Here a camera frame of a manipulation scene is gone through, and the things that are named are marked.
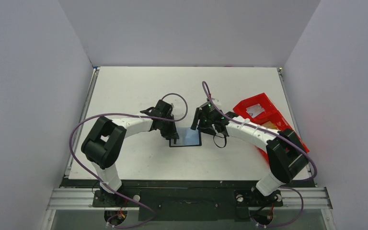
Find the black leather card holder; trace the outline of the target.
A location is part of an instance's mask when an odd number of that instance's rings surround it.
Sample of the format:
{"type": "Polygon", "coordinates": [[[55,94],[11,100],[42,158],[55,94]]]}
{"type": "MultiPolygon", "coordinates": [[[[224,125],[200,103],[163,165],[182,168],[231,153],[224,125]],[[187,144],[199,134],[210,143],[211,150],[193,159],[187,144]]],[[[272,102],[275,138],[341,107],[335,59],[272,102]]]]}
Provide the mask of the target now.
{"type": "Polygon", "coordinates": [[[169,140],[170,148],[202,146],[201,132],[189,127],[178,127],[178,139],[169,140]]]}

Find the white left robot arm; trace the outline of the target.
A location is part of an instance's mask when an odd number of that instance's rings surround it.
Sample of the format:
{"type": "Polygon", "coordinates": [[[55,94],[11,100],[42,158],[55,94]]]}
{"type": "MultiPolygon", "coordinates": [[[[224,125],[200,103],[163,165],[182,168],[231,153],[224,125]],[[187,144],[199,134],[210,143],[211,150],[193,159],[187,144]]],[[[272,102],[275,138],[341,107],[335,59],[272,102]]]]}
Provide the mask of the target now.
{"type": "Polygon", "coordinates": [[[118,206],[124,199],[120,190],[122,181],[115,165],[124,140],[141,132],[159,130],[164,139],[175,143],[179,134],[172,111],[171,104],[158,100],[155,107],[142,110],[137,115],[123,115],[114,120],[102,115],[95,121],[81,145],[81,151],[94,166],[101,188],[106,191],[105,200],[110,205],[118,206]]]}

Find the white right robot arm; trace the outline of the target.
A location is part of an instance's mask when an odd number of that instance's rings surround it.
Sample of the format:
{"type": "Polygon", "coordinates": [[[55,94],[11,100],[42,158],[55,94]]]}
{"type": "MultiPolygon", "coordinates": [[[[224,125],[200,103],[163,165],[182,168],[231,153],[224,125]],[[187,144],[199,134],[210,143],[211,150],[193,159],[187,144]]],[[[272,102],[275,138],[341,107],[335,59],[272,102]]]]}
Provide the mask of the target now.
{"type": "Polygon", "coordinates": [[[279,187],[290,183],[309,163],[294,130],[259,126],[234,112],[223,114],[210,102],[196,108],[191,129],[213,136],[222,134],[225,138],[239,138],[266,154],[270,172],[251,191],[252,201],[258,205],[268,201],[279,187]]]}

